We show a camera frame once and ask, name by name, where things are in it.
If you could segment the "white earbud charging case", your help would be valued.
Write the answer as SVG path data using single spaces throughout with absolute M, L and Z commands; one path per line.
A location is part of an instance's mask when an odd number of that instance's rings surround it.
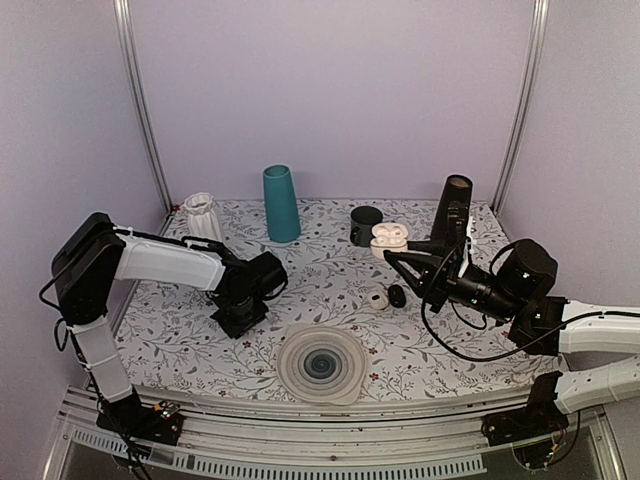
M 408 228 L 401 223 L 378 223 L 371 229 L 373 238 L 370 249 L 377 259 L 384 259 L 384 252 L 406 252 L 408 250 Z

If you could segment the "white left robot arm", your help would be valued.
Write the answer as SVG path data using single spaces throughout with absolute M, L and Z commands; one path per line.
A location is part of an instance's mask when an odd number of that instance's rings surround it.
M 131 397 L 134 388 L 106 319 L 112 285 L 143 280 L 199 290 L 215 307 L 212 319 L 238 339 L 265 319 L 268 302 L 288 284 L 271 252 L 243 260 L 224 243 L 195 236 L 170 239 L 115 225 L 91 214 L 51 264 L 56 309 L 70 332 L 85 369 L 110 402 L 111 419 L 128 434 L 148 426 L 148 412 Z

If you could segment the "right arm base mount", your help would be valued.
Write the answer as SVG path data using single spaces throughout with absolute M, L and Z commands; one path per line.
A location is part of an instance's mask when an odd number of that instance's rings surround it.
M 481 433 L 489 445 L 524 441 L 566 429 L 569 426 L 568 416 L 555 404 L 555 388 L 562 375 L 562 372 L 555 371 L 538 377 L 525 406 L 485 415 L 481 421 Z

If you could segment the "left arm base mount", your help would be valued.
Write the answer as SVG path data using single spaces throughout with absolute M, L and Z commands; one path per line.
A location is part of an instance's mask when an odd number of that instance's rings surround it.
M 185 420 L 180 410 L 180 404 L 168 400 L 144 406 L 133 390 L 124 399 L 103 400 L 96 425 L 126 438 L 176 446 Z

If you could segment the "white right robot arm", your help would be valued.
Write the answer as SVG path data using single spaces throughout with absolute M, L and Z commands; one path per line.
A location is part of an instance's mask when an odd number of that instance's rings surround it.
M 617 353 L 622 360 L 579 371 L 539 376 L 517 427 L 537 436 L 556 415 L 632 398 L 639 393 L 639 310 L 607 307 L 550 295 L 557 262 L 531 239 L 503 247 L 488 270 L 471 262 L 466 241 L 451 247 L 421 243 L 416 252 L 386 250 L 384 259 L 437 313 L 460 304 L 509 327 L 514 352 L 557 357 L 585 352 Z

